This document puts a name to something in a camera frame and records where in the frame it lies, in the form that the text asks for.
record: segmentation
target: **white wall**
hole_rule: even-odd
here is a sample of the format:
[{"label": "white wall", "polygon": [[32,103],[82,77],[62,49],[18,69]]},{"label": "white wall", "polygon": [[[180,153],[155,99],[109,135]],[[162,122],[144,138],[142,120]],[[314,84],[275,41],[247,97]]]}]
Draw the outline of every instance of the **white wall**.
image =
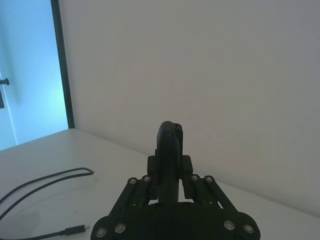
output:
[{"label": "white wall", "polygon": [[0,43],[17,143],[67,129],[50,0],[0,0]]},{"label": "white wall", "polygon": [[320,216],[320,1],[60,1],[76,127]]}]

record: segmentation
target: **metal screw head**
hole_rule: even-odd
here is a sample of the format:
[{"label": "metal screw head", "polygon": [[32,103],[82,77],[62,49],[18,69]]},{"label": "metal screw head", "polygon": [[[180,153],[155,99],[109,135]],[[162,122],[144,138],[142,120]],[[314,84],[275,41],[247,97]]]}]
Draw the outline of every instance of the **metal screw head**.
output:
[{"label": "metal screw head", "polygon": [[197,176],[197,175],[192,175],[192,176],[191,176],[191,179],[192,179],[192,180],[198,180],[198,176]]},{"label": "metal screw head", "polygon": [[149,177],[149,176],[145,176],[144,178],[143,178],[143,181],[145,181],[145,182],[149,182],[151,180],[151,178]]},{"label": "metal screw head", "polygon": [[212,177],[210,177],[210,176],[207,176],[207,177],[205,178],[205,180],[206,180],[208,183],[211,183],[214,179],[213,179]]},{"label": "metal screw head", "polygon": [[136,182],[137,182],[137,180],[134,179],[134,178],[131,178],[131,179],[129,180],[129,183],[130,183],[130,184],[135,184]]},{"label": "metal screw head", "polygon": [[104,227],[100,227],[96,232],[95,232],[95,236],[97,238],[102,238],[104,235],[106,235],[107,233],[107,229]]},{"label": "metal screw head", "polygon": [[249,224],[244,225],[243,228],[247,233],[252,234],[254,232],[254,228]]},{"label": "metal screw head", "polygon": [[236,228],[235,224],[230,220],[224,221],[224,227],[228,230],[234,230]]},{"label": "metal screw head", "polygon": [[119,223],[117,226],[115,226],[114,231],[117,234],[123,233],[126,230],[126,225],[123,223]]}]

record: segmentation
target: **cable connector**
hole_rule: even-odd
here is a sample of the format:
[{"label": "cable connector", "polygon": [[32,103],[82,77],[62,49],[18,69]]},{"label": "cable connector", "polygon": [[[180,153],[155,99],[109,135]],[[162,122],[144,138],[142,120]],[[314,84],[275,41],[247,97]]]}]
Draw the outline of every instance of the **cable connector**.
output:
[{"label": "cable connector", "polygon": [[86,230],[89,230],[90,226],[89,225],[80,225],[80,226],[73,226],[73,227],[69,227],[66,228],[63,231],[60,231],[60,235],[73,235],[73,234],[80,234],[80,233],[84,233]]}]

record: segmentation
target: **bolt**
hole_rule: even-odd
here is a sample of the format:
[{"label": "bolt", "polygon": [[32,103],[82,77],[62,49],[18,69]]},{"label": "bolt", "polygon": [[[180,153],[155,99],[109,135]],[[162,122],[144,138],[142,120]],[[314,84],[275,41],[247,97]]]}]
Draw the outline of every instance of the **bolt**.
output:
[{"label": "bolt", "polygon": [[119,223],[117,226],[115,226],[114,231],[117,234],[123,233],[126,230],[126,225],[123,223]]},{"label": "bolt", "polygon": [[224,222],[224,227],[228,230],[234,230],[236,227],[235,227],[235,224],[232,222],[232,221],[225,221]]},{"label": "bolt", "polygon": [[244,225],[243,228],[244,228],[244,230],[245,230],[246,232],[248,232],[248,233],[250,233],[250,234],[252,234],[252,233],[254,232],[254,228],[253,228],[251,225],[249,225],[249,224]]},{"label": "bolt", "polygon": [[194,180],[194,181],[195,181],[195,180],[198,180],[198,176],[197,176],[197,175],[192,175],[192,176],[191,176],[191,179]]},{"label": "bolt", "polygon": [[102,238],[104,235],[106,235],[107,233],[107,229],[105,229],[104,227],[100,227],[96,232],[95,232],[95,236],[97,238]]},{"label": "bolt", "polygon": [[207,177],[205,178],[205,180],[206,180],[208,183],[211,183],[214,179],[213,179],[212,177],[210,177],[210,176],[207,176]]},{"label": "bolt", "polygon": [[129,180],[129,183],[130,183],[130,184],[135,184],[136,182],[137,182],[137,180],[134,179],[134,178],[131,178],[131,179]]},{"label": "bolt", "polygon": [[149,177],[149,176],[145,176],[144,178],[143,178],[143,181],[145,181],[145,182],[149,182],[151,180],[151,178]]}]

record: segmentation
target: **black plastic part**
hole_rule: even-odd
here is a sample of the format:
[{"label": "black plastic part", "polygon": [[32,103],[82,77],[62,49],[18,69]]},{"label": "black plastic part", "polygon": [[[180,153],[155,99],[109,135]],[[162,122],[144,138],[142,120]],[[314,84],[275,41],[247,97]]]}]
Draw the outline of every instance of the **black plastic part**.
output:
[{"label": "black plastic part", "polygon": [[64,233],[64,235],[68,236],[68,235],[73,235],[73,234],[84,233],[85,231],[86,231],[85,225],[80,225],[80,226],[66,228],[61,233]]},{"label": "black plastic part", "polygon": [[[226,220],[234,223],[234,230],[224,227]],[[122,233],[114,231],[119,223],[125,224]],[[253,233],[245,231],[246,224],[253,227]],[[93,227],[91,240],[101,239],[95,235],[99,228],[108,230],[104,240],[233,240],[235,236],[260,239],[258,226],[247,214],[231,215],[221,208],[192,202],[154,203],[103,217]]]},{"label": "black plastic part", "polygon": [[[110,215],[94,225],[91,240],[260,239],[256,222],[237,211],[212,176],[193,174],[190,156],[182,155],[182,136],[179,124],[161,125],[155,155],[147,160],[147,175],[128,180]],[[194,203],[178,202],[179,179],[185,198]],[[157,198],[158,203],[148,205]],[[235,228],[227,229],[226,221]],[[121,233],[115,231],[118,224],[125,225]],[[245,225],[253,232],[247,232]],[[107,229],[103,239],[96,237],[99,228]]]},{"label": "black plastic part", "polygon": [[156,167],[159,203],[179,200],[180,158],[182,152],[182,127],[165,121],[156,137]]}]

